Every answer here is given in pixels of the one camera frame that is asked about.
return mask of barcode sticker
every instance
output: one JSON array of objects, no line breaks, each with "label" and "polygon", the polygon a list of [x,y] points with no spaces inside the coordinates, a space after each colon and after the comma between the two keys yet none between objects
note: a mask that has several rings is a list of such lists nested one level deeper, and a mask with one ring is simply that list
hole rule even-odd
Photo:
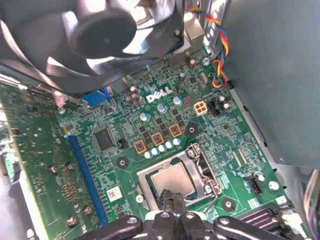
[{"label": "barcode sticker", "polygon": [[109,201],[111,203],[122,198],[122,194],[118,186],[107,190],[106,194],[108,195]]}]

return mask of blue connector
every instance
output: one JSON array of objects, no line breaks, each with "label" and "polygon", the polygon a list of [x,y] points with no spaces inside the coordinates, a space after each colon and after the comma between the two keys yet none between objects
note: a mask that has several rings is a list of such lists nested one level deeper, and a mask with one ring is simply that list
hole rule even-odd
[{"label": "blue connector", "polygon": [[96,106],[99,103],[108,100],[110,98],[109,91],[106,87],[94,91],[87,96],[82,97],[83,100],[86,100],[90,106]]},{"label": "blue connector", "polygon": [[78,142],[78,138],[77,138],[77,136],[70,135],[70,136],[67,136],[66,139],[70,143],[72,151],[73,151],[75,158],[78,162],[80,171],[82,172],[85,185],[88,188],[88,192],[89,192],[89,195],[90,195],[91,200],[93,202],[95,212],[99,218],[100,227],[101,227],[101,226],[108,223],[108,217],[105,212],[104,206],[102,205],[100,197],[98,195],[98,191],[96,189],[94,180],[91,177],[88,165],[86,163],[86,159],[81,151],[80,144]]}]

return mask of dell logo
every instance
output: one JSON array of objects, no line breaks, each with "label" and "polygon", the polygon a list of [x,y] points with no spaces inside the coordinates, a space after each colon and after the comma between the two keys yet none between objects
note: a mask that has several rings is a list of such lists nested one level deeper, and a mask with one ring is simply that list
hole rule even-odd
[{"label": "dell logo", "polygon": [[156,91],[154,94],[146,96],[146,100],[148,103],[152,103],[156,99],[160,99],[161,97],[167,96],[168,94],[172,94],[172,90],[170,90],[167,86],[160,91]]}]

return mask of colorful wire bundle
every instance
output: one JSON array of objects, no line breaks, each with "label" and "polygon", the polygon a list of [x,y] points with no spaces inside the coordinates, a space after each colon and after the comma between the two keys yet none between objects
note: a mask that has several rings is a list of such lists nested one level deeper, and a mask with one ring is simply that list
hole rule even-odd
[{"label": "colorful wire bundle", "polygon": [[189,10],[189,12],[203,15],[203,17],[209,22],[214,23],[216,25],[216,28],[218,29],[218,34],[222,42],[223,49],[217,56],[217,58],[213,61],[213,64],[216,64],[216,72],[214,73],[212,78],[212,85],[219,91],[223,91],[227,86],[227,76],[223,71],[223,66],[225,64],[225,58],[229,54],[228,35],[226,31],[221,27],[221,22],[207,12],[201,11],[199,8],[192,8]]}]

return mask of pcie slot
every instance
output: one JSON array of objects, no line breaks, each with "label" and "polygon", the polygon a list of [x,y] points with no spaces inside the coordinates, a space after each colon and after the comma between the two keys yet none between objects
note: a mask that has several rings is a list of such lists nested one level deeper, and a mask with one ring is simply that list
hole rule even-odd
[{"label": "pcie slot", "polygon": [[98,191],[96,189],[94,180],[91,177],[88,165],[86,163],[86,159],[81,151],[80,144],[78,142],[78,138],[74,135],[67,136],[66,139],[69,141],[70,146],[72,148],[73,154],[76,158],[76,161],[79,165],[80,171],[82,172],[84,182],[86,187],[88,188],[89,195],[91,197],[93,207],[95,212],[99,218],[100,226],[108,223],[108,217],[104,210],[104,206],[100,200]]}]

